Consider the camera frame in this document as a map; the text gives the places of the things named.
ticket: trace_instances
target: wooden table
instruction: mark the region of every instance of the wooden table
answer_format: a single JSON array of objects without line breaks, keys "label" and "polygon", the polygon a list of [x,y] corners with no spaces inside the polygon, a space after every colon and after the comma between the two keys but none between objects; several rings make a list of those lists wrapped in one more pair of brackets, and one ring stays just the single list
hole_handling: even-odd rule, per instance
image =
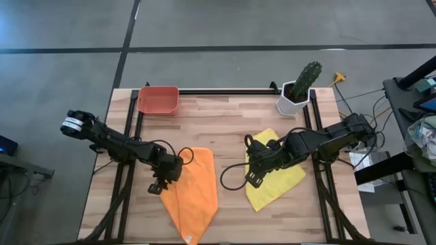
[{"label": "wooden table", "polygon": [[[331,88],[316,89],[322,124],[327,127],[340,121]],[[108,111],[107,125],[123,132],[131,89],[114,90]],[[278,95],[181,95],[176,116],[144,116],[143,141],[169,141],[176,151],[184,146],[206,147],[213,151],[217,177],[219,209],[201,243],[291,243],[325,242],[320,205],[311,159],[301,163],[306,178],[282,197],[255,212],[245,191],[227,191],[219,183],[223,169],[244,162],[243,137],[271,128],[281,137],[294,127],[304,127],[302,112],[296,118],[279,115],[275,107]],[[131,135],[134,134],[134,113]],[[99,155],[95,167],[109,162]],[[367,222],[350,166],[337,162],[332,165],[339,204],[361,234],[369,237]],[[116,164],[93,176],[79,238],[84,238],[106,213],[116,172]],[[224,181],[238,186],[243,181],[243,168],[229,171]],[[136,163],[125,242],[183,243],[160,198],[147,192],[150,167]],[[332,211],[330,224],[336,233]],[[117,231],[119,215],[114,222]]]}]

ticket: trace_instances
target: artificial cactus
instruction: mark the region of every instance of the artificial cactus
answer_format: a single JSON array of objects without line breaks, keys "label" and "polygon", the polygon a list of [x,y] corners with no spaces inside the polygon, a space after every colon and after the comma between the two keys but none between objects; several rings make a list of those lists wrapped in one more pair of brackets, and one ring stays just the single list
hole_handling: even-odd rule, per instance
[{"label": "artificial cactus", "polygon": [[318,78],[321,70],[322,65],[318,61],[307,64],[291,88],[288,98],[292,101],[298,101],[302,96],[306,96],[307,90]]}]

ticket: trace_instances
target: orange cloth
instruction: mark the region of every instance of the orange cloth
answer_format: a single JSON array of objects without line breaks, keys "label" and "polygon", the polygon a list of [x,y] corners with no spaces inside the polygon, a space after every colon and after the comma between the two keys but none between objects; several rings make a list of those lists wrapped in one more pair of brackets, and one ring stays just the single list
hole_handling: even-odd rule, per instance
[{"label": "orange cloth", "polygon": [[[196,245],[218,210],[218,197],[212,151],[192,150],[193,161],[183,166],[178,181],[169,184],[160,197],[185,243]],[[181,157],[187,163],[192,153],[184,150]]]}]

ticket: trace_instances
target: concrete floor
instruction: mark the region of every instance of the concrete floor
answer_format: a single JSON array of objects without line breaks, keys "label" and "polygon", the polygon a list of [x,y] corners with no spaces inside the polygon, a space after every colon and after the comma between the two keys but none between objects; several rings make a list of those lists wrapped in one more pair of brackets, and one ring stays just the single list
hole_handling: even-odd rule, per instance
[{"label": "concrete floor", "polygon": [[[0,48],[121,47],[134,0],[0,1]],[[131,47],[208,45],[432,44],[436,18],[424,0],[200,1],[143,0]],[[294,80],[310,61],[328,86],[347,76],[346,97],[382,88],[431,58],[432,49],[312,50],[128,54],[121,88],[152,85],[266,87]],[[40,192],[25,193],[11,244],[71,242],[78,228],[95,154],[87,142],[61,135],[69,109],[104,118],[120,54],[0,54],[0,135],[20,144],[18,158],[56,169]],[[369,113],[382,92],[350,99]],[[379,111],[387,108],[385,103]],[[340,110],[347,112],[343,103]],[[384,122],[386,115],[379,118]],[[384,150],[403,150],[391,117]],[[425,244],[403,225],[398,206],[365,206],[371,236],[381,242]]]}]

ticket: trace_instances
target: white pot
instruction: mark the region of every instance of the white pot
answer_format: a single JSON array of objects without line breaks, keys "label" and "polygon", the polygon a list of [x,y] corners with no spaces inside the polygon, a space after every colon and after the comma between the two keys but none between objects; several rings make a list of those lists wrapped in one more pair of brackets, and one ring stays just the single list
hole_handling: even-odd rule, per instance
[{"label": "white pot", "polygon": [[285,82],[283,84],[283,86],[281,87],[280,98],[276,102],[276,106],[277,106],[277,109],[278,109],[279,113],[282,116],[296,116],[297,113],[301,112],[301,110],[309,102],[309,97],[310,97],[309,91],[310,91],[310,89],[307,90],[307,99],[305,101],[300,102],[300,103],[294,103],[294,102],[290,101],[289,99],[287,99],[285,97],[285,95],[284,95],[284,93],[285,93],[285,86],[288,85],[288,84],[293,84],[293,83],[295,83],[295,81]]}]

